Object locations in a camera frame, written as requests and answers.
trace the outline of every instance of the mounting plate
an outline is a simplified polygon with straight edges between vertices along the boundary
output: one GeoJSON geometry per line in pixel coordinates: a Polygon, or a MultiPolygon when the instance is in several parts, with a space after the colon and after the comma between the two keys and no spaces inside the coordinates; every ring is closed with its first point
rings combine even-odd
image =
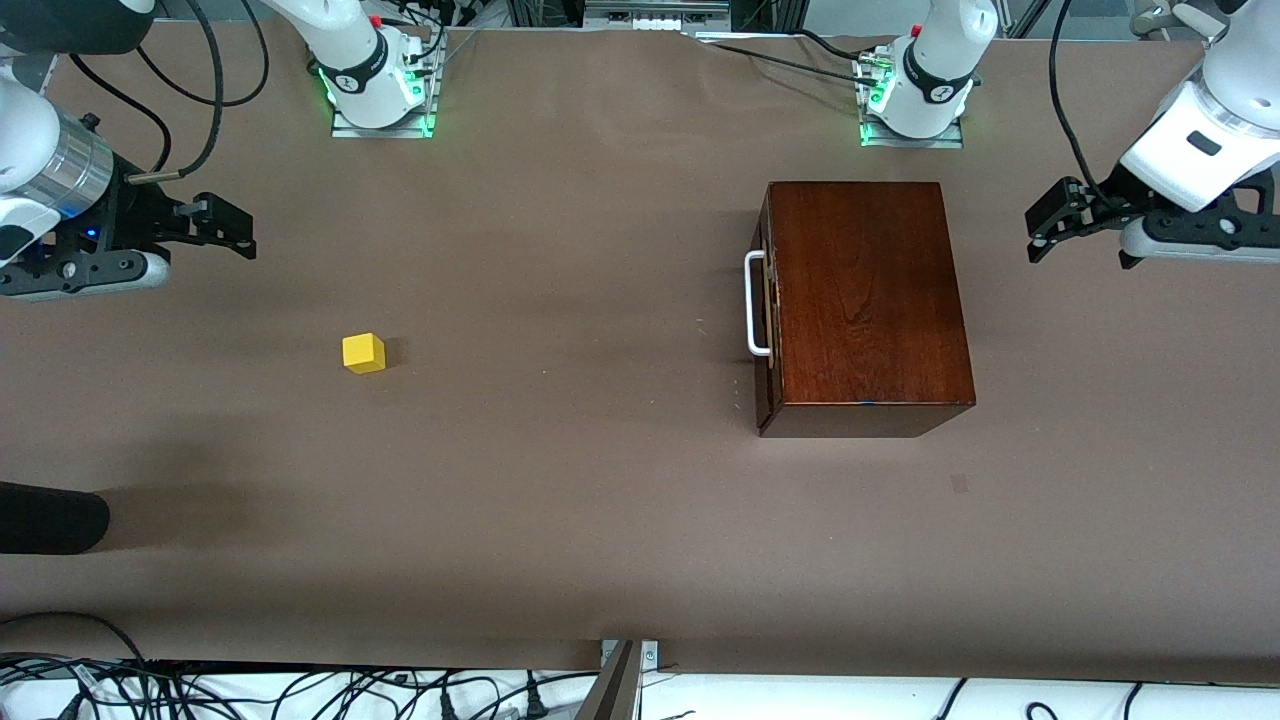
{"type": "Polygon", "coordinates": [[[960,118],[951,120],[947,129],[937,137],[906,137],[890,129],[884,120],[868,110],[872,96],[883,92],[888,83],[893,82],[891,63],[892,53],[888,45],[878,45],[859,55],[852,61],[854,77],[865,77],[876,81],[877,85],[859,85],[855,91],[858,100],[858,137],[863,147],[933,147],[941,150],[960,150],[964,147],[964,132],[960,128],[960,118]]]}
{"type": "Polygon", "coordinates": [[[352,124],[338,110],[333,113],[333,137],[390,137],[417,140],[435,135],[435,115],[440,109],[440,76],[444,72],[445,49],[449,45],[447,29],[439,29],[444,37],[440,45],[428,56],[422,58],[411,69],[422,70],[424,76],[410,83],[410,87],[421,88],[426,100],[421,105],[408,111],[399,122],[384,128],[362,128],[352,124]]]}
{"type": "MultiPolygon", "coordinates": [[[[609,655],[613,653],[613,648],[617,647],[618,641],[600,641],[600,667],[609,661],[609,655]]],[[[643,660],[640,661],[641,673],[653,673],[658,670],[658,641],[640,641],[640,653],[643,660]]]]}

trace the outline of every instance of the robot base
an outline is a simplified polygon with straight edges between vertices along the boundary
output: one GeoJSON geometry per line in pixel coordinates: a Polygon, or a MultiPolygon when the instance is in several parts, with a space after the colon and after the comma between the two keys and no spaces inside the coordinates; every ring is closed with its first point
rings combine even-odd
{"type": "MultiPolygon", "coordinates": [[[[383,128],[360,127],[344,118],[338,110],[334,110],[330,135],[333,137],[394,137],[410,140],[434,136],[435,114],[440,108],[440,76],[444,70],[444,58],[447,56],[444,51],[449,44],[448,32],[445,32],[445,35],[440,40],[439,47],[410,68],[411,72],[421,74],[421,77],[408,81],[410,88],[415,94],[421,92],[426,97],[421,105],[411,109],[398,122],[383,128]]],[[[332,96],[329,102],[330,105],[333,104],[332,96]]]]}
{"type": "Polygon", "coordinates": [[[946,150],[960,150],[964,147],[964,132],[960,128],[960,118],[947,126],[947,129],[934,137],[906,137],[890,129],[884,120],[868,110],[872,97],[893,82],[893,73],[890,69],[892,63],[892,49],[888,45],[879,45],[852,63],[854,77],[869,77],[876,85],[859,85],[858,99],[858,135],[863,147],[934,147],[946,150]]]}

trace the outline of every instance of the box lid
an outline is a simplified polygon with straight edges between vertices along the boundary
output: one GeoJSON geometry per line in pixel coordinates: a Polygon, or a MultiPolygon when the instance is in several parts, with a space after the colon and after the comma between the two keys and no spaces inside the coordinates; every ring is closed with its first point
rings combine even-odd
{"type": "Polygon", "coordinates": [[[787,404],[975,402],[942,190],[769,184],[787,404]]]}

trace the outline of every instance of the wood grain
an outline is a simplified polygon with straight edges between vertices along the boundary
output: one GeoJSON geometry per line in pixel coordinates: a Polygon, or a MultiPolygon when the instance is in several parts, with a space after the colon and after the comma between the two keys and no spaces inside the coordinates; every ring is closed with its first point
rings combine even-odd
{"type": "Polygon", "coordinates": [[[782,398],[760,427],[783,407],[845,406],[767,434],[914,437],[974,405],[937,183],[772,183],[765,217],[782,398]]]}

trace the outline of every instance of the brown table surface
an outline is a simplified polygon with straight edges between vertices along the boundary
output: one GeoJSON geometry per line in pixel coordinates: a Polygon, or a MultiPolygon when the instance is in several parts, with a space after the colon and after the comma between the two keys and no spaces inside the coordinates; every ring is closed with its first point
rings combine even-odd
{"type": "MultiPolygon", "coordinates": [[[[1121,272],[1114,236],[1028,264],[1023,211],[1076,172],[1044,44],[991,47],[963,151],[861,149],[847,85],[657,32],[485,32],[434,140],[335,141],[268,29],[266,92],[169,186],[252,213],[260,258],[178,247],[160,291],[0,304],[4,479],[118,520],[106,551],[0,560],[4,612],[100,612],[156,657],[545,667],[625,634],[684,670],[1280,675],[1280,275],[1121,272]],[[942,183],[977,409],[755,437],[740,265],[776,179],[942,183]],[[361,332],[397,366],[343,369],[361,332]]],[[[218,32],[238,94],[256,44],[218,32]]],[[[146,45],[209,90],[196,27],[146,45]]],[[[1197,55],[1062,49],[1100,176],[1197,55]]],[[[206,108],[90,61],[195,156],[206,108]]],[[[69,64],[50,97],[155,156],[69,64]]]]}

